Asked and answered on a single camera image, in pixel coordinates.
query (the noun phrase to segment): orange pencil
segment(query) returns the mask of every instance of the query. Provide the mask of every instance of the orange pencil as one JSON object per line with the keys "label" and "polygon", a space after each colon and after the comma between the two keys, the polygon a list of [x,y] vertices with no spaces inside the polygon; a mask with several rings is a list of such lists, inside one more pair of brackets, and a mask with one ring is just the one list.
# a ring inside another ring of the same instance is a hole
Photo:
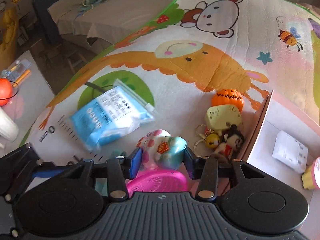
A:
{"label": "orange pencil", "polygon": [[30,69],[25,70],[20,77],[17,78],[16,83],[19,84],[29,73],[31,72]]}

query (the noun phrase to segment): white power adapter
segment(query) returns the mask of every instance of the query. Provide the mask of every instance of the white power adapter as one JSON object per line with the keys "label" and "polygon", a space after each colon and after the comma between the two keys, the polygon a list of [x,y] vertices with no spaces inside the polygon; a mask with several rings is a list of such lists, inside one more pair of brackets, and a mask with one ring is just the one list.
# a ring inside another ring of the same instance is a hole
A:
{"label": "white power adapter", "polygon": [[307,166],[308,148],[291,135],[280,131],[276,138],[272,157],[302,174]]}

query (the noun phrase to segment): blue plastic package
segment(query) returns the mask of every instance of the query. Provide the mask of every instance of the blue plastic package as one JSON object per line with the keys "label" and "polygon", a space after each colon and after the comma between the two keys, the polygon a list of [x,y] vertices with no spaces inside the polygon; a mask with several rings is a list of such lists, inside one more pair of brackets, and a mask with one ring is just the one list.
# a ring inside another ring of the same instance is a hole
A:
{"label": "blue plastic package", "polygon": [[70,119],[78,137],[88,150],[101,146],[154,120],[154,107],[116,80],[114,88],[98,96],[74,113]]}

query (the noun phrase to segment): teal shiny figurine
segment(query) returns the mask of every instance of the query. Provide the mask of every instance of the teal shiny figurine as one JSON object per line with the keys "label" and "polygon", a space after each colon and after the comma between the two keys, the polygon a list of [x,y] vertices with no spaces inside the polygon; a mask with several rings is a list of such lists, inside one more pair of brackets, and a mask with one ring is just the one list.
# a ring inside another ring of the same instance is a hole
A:
{"label": "teal shiny figurine", "polygon": [[158,146],[155,162],[162,169],[176,170],[183,161],[183,151],[187,142],[181,137],[166,136]]}

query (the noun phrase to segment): pink plastic basket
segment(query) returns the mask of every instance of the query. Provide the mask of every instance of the pink plastic basket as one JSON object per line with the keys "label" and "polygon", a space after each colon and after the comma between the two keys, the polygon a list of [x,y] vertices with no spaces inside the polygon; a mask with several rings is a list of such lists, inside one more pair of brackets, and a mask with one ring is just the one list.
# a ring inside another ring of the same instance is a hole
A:
{"label": "pink plastic basket", "polygon": [[173,170],[144,170],[127,184],[129,196],[134,191],[144,192],[180,192],[188,191],[186,177],[179,171]]}

